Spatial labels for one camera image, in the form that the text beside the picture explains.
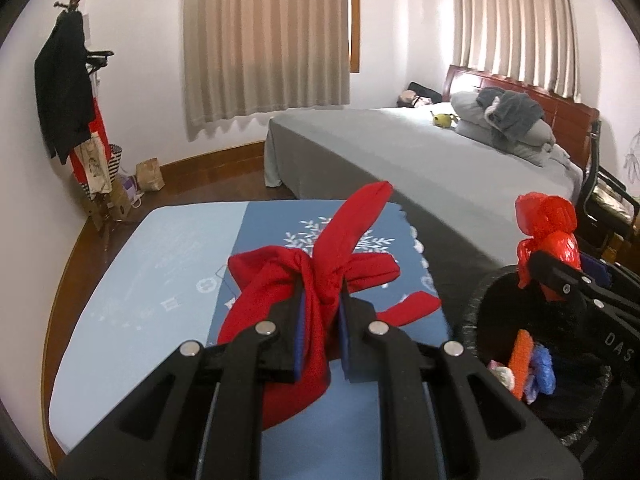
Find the red hanging bag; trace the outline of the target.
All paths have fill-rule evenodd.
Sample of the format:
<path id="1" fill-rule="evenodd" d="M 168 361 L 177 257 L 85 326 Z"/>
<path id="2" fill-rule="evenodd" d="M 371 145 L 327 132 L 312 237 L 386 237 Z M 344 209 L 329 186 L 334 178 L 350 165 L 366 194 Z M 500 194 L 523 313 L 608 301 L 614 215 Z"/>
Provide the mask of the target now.
<path id="1" fill-rule="evenodd" d="M 73 175 L 90 200 L 96 194 L 108 194 L 112 190 L 108 169 L 112 150 L 97 100 L 93 100 L 93 109 L 94 119 L 89 122 L 90 139 L 70 152 Z"/>

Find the grey folded duvet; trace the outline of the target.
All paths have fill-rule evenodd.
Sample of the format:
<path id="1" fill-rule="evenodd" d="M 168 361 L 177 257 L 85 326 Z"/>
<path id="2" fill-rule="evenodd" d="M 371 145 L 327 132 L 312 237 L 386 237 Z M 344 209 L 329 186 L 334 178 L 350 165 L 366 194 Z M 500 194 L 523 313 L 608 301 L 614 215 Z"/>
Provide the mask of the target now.
<path id="1" fill-rule="evenodd" d="M 454 93 L 456 133 L 543 167 L 556 148 L 541 105 L 524 92 L 487 87 Z"/>

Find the orange foam net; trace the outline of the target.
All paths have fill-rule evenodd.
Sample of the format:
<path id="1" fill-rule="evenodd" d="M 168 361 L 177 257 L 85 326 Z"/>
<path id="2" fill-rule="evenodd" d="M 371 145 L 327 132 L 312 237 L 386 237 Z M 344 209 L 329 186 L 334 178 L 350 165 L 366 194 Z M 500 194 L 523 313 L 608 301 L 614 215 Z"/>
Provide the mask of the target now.
<path id="1" fill-rule="evenodd" d="M 519 330 L 510 356 L 509 367 L 515 375 L 514 398 L 521 401 L 529 374 L 529 363 L 534 351 L 534 340 L 527 330 Z"/>

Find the left beige curtain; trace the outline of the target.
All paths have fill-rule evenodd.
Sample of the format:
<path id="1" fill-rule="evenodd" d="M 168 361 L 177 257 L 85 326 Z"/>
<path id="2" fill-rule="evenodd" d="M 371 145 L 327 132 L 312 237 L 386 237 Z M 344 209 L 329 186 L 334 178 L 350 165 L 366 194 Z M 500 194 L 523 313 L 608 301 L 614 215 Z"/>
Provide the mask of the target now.
<path id="1" fill-rule="evenodd" d="M 348 104 L 348 14 L 348 0 L 183 0 L 190 127 Z"/>

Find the blue plastic bag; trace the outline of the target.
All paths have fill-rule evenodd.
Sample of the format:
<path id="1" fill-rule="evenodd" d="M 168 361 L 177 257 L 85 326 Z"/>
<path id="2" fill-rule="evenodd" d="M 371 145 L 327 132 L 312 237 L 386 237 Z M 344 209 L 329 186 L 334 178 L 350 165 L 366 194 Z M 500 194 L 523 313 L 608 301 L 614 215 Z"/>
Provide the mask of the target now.
<path id="1" fill-rule="evenodd" d="M 532 404 L 541 393 L 550 396 L 556 386 L 550 351 L 542 344 L 534 344 L 529 370 L 524 386 L 524 400 Z"/>

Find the red plastic bag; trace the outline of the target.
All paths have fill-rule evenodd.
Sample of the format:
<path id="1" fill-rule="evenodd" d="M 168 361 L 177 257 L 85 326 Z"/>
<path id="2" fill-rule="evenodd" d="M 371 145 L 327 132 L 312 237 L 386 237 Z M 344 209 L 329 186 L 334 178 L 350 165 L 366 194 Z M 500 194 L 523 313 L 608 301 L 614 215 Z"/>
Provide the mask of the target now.
<path id="1" fill-rule="evenodd" d="M 524 289 L 532 279 L 528 259 L 541 250 L 575 270 L 582 270 L 578 243 L 574 235 L 577 217 L 574 205 L 562 196 L 530 192 L 515 201 L 518 228 L 526 235 L 516 248 L 518 287 Z"/>

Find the beige curtain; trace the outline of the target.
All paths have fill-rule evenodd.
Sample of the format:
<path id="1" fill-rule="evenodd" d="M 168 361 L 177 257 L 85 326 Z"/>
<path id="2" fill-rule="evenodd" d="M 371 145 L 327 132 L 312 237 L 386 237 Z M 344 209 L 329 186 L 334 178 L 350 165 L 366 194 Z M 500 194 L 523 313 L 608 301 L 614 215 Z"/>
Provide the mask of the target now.
<path id="1" fill-rule="evenodd" d="M 348 14 L 348 0 L 183 0 L 190 127 L 348 104 Z"/>
<path id="2" fill-rule="evenodd" d="M 454 0 L 454 64 L 578 102 L 572 0 Z"/>

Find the black trash bin with bag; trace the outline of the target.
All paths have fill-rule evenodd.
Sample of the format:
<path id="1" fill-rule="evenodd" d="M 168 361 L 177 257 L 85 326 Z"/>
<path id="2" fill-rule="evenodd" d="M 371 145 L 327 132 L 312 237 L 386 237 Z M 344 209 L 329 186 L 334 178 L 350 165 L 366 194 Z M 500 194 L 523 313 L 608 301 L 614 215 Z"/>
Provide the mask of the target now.
<path id="1" fill-rule="evenodd" d="M 611 369 L 570 340 L 565 301 L 521 288 L 515 266 L 487 275 L 463 313 L 466 348 L 573 452 L 590 443 Z"/>

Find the black metal chair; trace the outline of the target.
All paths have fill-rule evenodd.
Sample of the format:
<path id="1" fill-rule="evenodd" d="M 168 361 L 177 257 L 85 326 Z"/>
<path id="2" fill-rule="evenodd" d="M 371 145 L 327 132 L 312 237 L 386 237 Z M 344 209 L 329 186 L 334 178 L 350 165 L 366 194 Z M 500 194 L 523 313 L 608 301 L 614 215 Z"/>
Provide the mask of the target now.
<path id="1" fill-rule="evenodd" d="M 620 264 L 620 258 L 639 240 L 639 200 L 600 162 L 601 122 L 589 133 L 590 154 L 576 214 L 580 247 L 594 258 Z"/>

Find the pink bag on bed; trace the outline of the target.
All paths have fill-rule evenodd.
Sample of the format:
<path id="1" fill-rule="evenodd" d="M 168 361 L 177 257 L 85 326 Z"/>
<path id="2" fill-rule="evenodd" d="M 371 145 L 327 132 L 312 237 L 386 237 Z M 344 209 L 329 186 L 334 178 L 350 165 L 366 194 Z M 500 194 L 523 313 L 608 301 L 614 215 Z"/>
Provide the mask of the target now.
<path id="1" fill-rule="evenodd" d="M 427 88 L 423 84 L 411 81 L 408 88 L 398 96 L 397 106 L 416 108 L 441 102 L 441 93 L 431 88 Z"/>

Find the black hanging coat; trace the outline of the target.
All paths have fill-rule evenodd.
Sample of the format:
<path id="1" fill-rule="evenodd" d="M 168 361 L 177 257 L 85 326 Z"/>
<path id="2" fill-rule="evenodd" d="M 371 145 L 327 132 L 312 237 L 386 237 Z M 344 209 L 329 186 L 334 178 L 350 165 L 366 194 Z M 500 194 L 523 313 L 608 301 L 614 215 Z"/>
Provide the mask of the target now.
<path id="1" fill-rule="evenodd" d="M 82 15 L 62 12 L 34 65 L 43 141 L 49 156 L 62 165 L 91 136 L 94 107 L 86 58 Z"/>

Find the right beige curtain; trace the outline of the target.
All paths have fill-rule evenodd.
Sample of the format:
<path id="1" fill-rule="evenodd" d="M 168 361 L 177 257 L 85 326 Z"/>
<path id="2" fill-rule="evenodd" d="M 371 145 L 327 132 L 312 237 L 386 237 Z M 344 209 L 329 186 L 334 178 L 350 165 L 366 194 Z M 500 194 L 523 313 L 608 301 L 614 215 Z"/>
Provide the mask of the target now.
<path id="1" fill-rule="evenodd" d="M 578 102 L 572 0 L 454 0 L 454 64 Z"/>

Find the pink cloth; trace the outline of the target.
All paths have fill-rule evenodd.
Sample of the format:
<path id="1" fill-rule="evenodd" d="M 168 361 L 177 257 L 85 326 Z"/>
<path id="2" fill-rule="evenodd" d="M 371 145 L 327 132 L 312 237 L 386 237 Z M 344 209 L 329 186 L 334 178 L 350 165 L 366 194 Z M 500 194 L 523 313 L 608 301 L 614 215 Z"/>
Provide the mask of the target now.
<path id="1" fill-rule="evenodd" d="M 515 375 L 510 367 L 502 365 L 494 360 L 488 363 L 488 370 L 498 379 L 504 388 L 512 392 L 515 388 Z"/>

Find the dark grey blanket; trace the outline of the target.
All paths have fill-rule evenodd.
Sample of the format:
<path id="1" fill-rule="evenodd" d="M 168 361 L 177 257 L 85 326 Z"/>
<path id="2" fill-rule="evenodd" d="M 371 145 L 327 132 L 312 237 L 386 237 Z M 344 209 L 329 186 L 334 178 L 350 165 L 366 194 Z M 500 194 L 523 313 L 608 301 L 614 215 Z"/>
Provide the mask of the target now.
<path id="1" fill-rule="evenodd" d="M 525 92 L 486 87 L 478 92 L 476 102 L 486 122 L 511 141 L 523 140 L 544 118 L 541 105 Z"/>

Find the yellow plush toy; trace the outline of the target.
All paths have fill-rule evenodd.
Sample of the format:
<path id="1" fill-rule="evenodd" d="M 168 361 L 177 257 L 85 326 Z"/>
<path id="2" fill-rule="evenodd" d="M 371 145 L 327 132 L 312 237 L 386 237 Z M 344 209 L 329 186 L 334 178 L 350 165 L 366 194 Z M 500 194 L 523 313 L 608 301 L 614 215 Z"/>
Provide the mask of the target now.
<path id="1" fill-rule="evenodd" d="M 433 114 L 433 124 L 438 128 L 452 128 L 458 121 L 459 117 L 455 114 Z"/>

